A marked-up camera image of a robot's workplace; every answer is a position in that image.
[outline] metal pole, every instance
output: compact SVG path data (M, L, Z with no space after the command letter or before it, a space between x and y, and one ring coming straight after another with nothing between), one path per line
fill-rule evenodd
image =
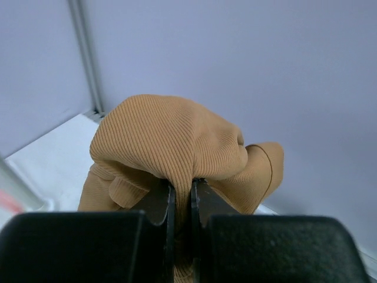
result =
M95 59L94 44L90 33L88 17L82 0L68 0L71 10L77 40L80 46L82 62L90 88L90 93L94 103L94 110L104 116L103 92L100 81L100 74L97 61Z

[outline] ribbed texture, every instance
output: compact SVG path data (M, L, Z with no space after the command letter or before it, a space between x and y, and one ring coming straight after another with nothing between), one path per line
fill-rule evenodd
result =
M241 213L253 213L283 177L277 143L244 147L240 129L191 100L139 95L101 122L90 146L90 168L79 210L129 209L168 179L176 189L175 282L192 282L187 239L191 181L209 185Z

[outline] white wall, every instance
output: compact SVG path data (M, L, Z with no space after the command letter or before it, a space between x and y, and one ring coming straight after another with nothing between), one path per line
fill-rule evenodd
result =
M377 2L87 1L112 109L192 98L286 151L280 213L332 215L377 251Z
M0 155L92 108L65 0L0 3Z

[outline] cloth fold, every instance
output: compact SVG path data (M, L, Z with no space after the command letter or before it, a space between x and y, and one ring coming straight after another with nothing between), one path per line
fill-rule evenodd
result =
M279 144L245 147L236 125L175 96L142 94L124 100L101 122L90 154L94 164L80 211L129 209L158 179L175 187L175 282L192 282L186 224L193 178L207 179L240 213L253 213L283 178Z

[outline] red object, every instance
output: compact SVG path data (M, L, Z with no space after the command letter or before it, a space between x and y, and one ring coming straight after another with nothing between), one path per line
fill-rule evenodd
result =
M9 194L0 190L0 206L6 210L19 214L24 212L23 207Z

